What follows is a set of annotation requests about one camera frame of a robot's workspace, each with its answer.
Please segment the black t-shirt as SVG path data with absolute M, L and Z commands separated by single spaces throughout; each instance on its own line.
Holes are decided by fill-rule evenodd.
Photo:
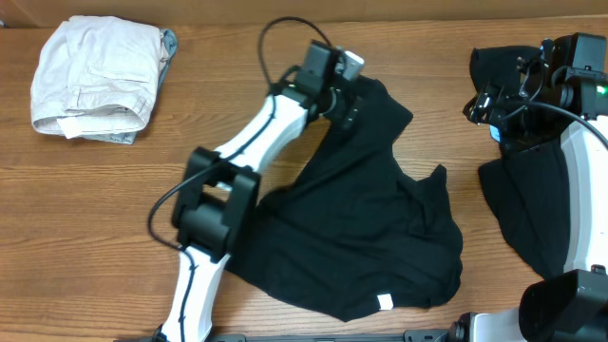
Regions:
M 461 284 L 463 236 L 447 171 L 406 175 L 394 141 L 412 120 L 360 78 L 352 128 L 332 125 L 296 180 L 268 193 L 228 270 L 278 300 L 348 322 L 393 307 L 441 306 Z

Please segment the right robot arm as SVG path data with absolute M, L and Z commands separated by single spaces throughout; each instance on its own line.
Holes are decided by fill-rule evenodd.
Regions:
M 507 244 L 539 276 L 517 307 L 466 313 L 450 341 L 607 337 L 607 40 L 577 32 L 538 47 L 476 48 L 464 115 L 501 156 L 480 166 Z

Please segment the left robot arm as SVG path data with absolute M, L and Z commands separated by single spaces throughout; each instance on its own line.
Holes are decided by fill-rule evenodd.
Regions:
M 197 148 L 169 195 L 178 231 L 178 280 L 170 313 L 155 341 L 204 341 L 225 266 L 250 224 L 262 173 L 309 123 L 326 118 L 349 128 L 362 105 L 352 88 L 365 61 L 342 47 L 312 41 L 301 65 L 269 87 L 255 117 L 236 136 Z

